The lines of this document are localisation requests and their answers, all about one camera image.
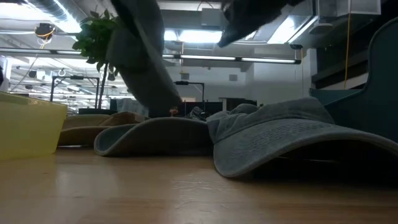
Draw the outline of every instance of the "green leaves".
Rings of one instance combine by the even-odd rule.
[[[90,11],[90,14],[91,14],[91,16],[94,17],[95,19],[99,19],[99,18],[100,18],[100,14],[98,14],[98,12]]]
[[[105,16],[105,19],[110,19],[111,18],[111,16],[109,15],[109,11],[108,10],[104,11],[104,16]]]
[[[85,24],[85,23],[87,23],[87,22],[89,22],[89,21],[92,21],[94,18],[92,18],[92,17],[87,17],[86,19],[83,19],[82,21],[80,21],[80,24]]]
[[[102,15],[97,12],[90,12],[91,17],[87,17],[80,22],[81,32],[76,35],[76,41],[72,48],[81,50],[80,55],[88,57],[86,63],[96,64],[98,72],[106,63],[106,51],[113,30],[117,23],[114,16],[105,10]],[[109,72],[115,74],[114,66],[109,65]]]
[[[98,73],[101,72],[101,68],[102,68],[102,66],[104,66],[104,64],[105,63],[103,61],[100,61],[100,62],[97,63],[97,71],[98,71]]]

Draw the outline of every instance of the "chair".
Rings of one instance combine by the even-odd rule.
[[[324,102],[336,124],[378,134],[398,142],[398,17],[384,24],[369,46],[365,87],[352,90],[311,90]]]

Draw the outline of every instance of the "wooden table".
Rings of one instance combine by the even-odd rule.
[[[210,158],[0,162],[0,223],[398,223],[398,191],[222,178]]]

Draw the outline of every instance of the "cloth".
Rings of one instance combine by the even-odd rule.
[[[280,16],[280,10],[287,4],[296,6],[304,0],[233,0],[229,7],[224,11],[225,18],[228,20],[223,36],[218,43],[220,47],[240,40],[252,32],[274,21]]]
[[[206,122],[187,118],[154,118],[115,126],[94,141],[99,156],[191,155],[213,153]]]
[[[243,104],[210,116],[207,125],[216,170],[225,177],[239,177],[289,152],[328,141],[364,142],[398,156],[398,145],[389,139],[334,125],[315,98],[261,108]]]
[[[112,0],[122,26],[108,44],[114,65],[136,99],[149,110],[169,110],[180,102],[162,60],[164,23],[156,0]]]
[[[130,112],[70,116],[63,122],[58,146],[92,146],[95,137],[105,129],[122,124],[137,124],[145,119],[143,115]]]
[[[142,106],[137,100],[120,99],[116,100],[118,112],[133,112],[144,116],[148,116],[148,108]]]
[[[187,114],[185,116],[185,118],[195,119],[198,121],[206,121],[206,118],[202,117],[202,115],[201,115],[202,112],[203,112],[203,110],[196,106],[192,109],[192,111],[189,114]]]

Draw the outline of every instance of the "exposed ductwork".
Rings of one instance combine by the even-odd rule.
[[[61,30],[68,33],[80,32],[78,21],[87,15],[74,0],[24,0],[26,4],[50,16],[50,20]]]

